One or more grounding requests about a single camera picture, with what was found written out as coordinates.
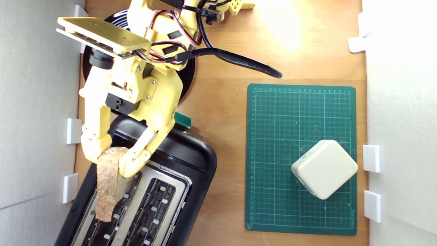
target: white box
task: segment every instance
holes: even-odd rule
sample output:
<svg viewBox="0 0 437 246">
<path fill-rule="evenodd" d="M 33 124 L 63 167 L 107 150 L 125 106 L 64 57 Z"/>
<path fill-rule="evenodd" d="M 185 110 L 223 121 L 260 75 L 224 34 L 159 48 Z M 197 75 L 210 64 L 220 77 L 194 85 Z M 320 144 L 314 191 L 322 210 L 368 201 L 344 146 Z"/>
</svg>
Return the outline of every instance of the white box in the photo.
<svg viewBox="0 0 437 246">
<path fill-rule="evenodd" d="M 291 165 L 291 171 L 308 191 L 328 199 L 357 173 L 358 165 L 334 140 L 321 140 Z"/>
</svg>

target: white clip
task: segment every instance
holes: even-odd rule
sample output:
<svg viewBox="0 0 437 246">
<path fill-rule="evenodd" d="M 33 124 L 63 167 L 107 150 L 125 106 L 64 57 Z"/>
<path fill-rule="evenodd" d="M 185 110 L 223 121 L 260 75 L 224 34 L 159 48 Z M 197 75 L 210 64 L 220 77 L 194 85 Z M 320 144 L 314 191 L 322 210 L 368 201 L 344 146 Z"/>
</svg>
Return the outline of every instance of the white clip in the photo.
<svg viewBox="0 0 437 246">
<path fill-rule="evenodd" d="M 373 22 L 371 21 L 371 16 L 364 11 L 358 14 L 359 37 L 351 37 L 347 40 L 349 51 L 352 53 L 365 51 L 367 48 L 365 38 L 371 34 L 372 29 Z"/>
<path fill-rule="evenodd" d="M 378 145 L 363 145 L 363 166 L 365 171 L 381 172 Z"/>
<path fill-rule="evenodd" d="M 82 135 L 82 120 L 67 119 L 67 144 L 80 144 L 80 136 Z"/>
<path fill-rule="evenodd" d="M 349 51 L 357 53 L 366 50 L 366 40 L 363 37 L 352 37 L 347 40 Z"/>
<path fill-rule="evenodd" d="M 69 201 L 74 200 L 77 195 L 77 189 L 79 184 L 79 174 L 73 173 L 68 176 L 64 176 L 64 189 L 62 193 L 62 203 L 66 204 Z"/>
<path fill-rule="evenodd" d="M 364 216 L 381 223 L 381 195 L 364 191 Z"/>
</svg>

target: wooden surface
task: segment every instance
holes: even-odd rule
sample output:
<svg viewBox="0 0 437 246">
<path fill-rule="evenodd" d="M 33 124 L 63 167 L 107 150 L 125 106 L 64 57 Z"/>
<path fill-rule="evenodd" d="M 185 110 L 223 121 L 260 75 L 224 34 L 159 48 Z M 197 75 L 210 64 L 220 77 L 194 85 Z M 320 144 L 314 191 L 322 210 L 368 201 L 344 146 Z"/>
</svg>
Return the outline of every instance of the wooden surface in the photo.
<svg viewBox="0 0 437 246">
<path fill-rule="evenodd" d="M 106 18 L 128 8 L 128 0 L 87 0 L 90 16 Z M 275 79 L 233 66 L 214 56 L 197 58 L 191 89 L 178 111 L 217 153 L 218 167 L 187 245 L 367 246 L 362 148 L 366 134 L 364 54 L 351 54 L 347 39 L 358 35 L 360 0 L 257 0 L 253 10 L 207 26 L 211 43 L 267 63 L 284 76 Z M 347 85 L 357 89 L 358 232 L 356 236 L 251 232 L 244 228 L 246 90 L 250 83 Z M 81 100 L 79 117 L 83 117 Z M 78 146 L 76 172 L 88 170 Z"/>
</svg>

